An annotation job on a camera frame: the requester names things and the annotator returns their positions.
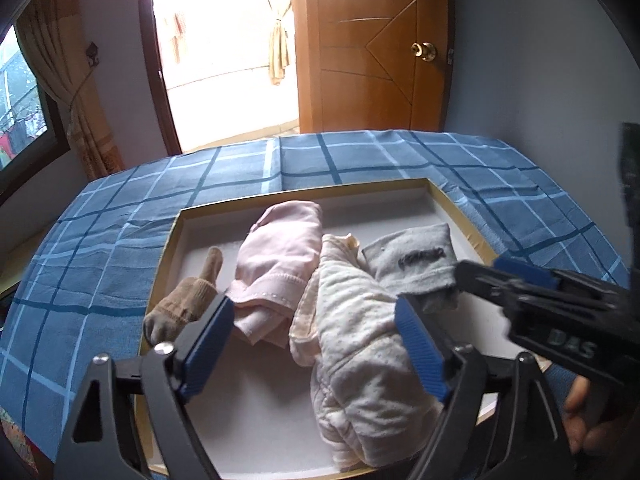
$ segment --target wooden door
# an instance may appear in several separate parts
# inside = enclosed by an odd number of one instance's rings
[[[293,0],[300,131],[442,128],[452,0]],[[431,43],[432,61],[414,43]]]

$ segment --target folded clothing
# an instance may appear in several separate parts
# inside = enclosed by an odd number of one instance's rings
[[[236,278],[226,295],[236,306],[236,335],[252,345],[286,347],[289,325],[322,245],[322,211],[290,201],[267,209],[238,252]]]
[[[440,412],[394,323],[396,298],[362,270],[351,235],[325,235],[289,335],[299,364],[314,362],[311,398],[334,462],[380,467],[418,453]]]
[[[423,309],[455,308],[456,255],[448,224],[398,231],[362,249],[369,272],[386,290],[416,296]]]

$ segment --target bed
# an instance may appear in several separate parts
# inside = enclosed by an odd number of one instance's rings
[[[417,177],[439,186],[496,253],[627,286],[627,269],[594,222],[500,140],[393,130],[211,148],[94,181],[58,219],[26,269],[0,338],[0,406],[55,458],[89,359],[103,351],[115,359],[136,354],[156,266],[180,209]],[[572,376],[558,367],[549,374],[566,392]]]

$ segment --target blue gripper pad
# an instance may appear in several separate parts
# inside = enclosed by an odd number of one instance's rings
[[[543,286],[551,290],[558,290],[560,280],[555,278],[550,270],[536,267],[508,256],[498,256],[494,260],[494,269],[515,274],[529,285]]]
[[[234,304],[227,298],[220,305],[184,362],[183,381],[178,393],[185,403],[204,389],[233,326]]]
[[[404,298],[396,301],[395,321],[424,391],[444,402],[450,393],[443,380],[444,358],[414,308]]]

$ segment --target white wall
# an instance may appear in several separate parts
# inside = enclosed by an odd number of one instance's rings
[[[146,76],[138,0],[80,0],[80,7],[84,36],[98,46],[95,83],[125,166],[166,156]]]
[[[446,129],[498,137],[567,190],[630,260],[618,125],[640,70],[596,0],[456,0]]]
[[[11,195],[0,206],[0,264],[8,251],[55,222],[86,184],[80,161],[67,152]]]

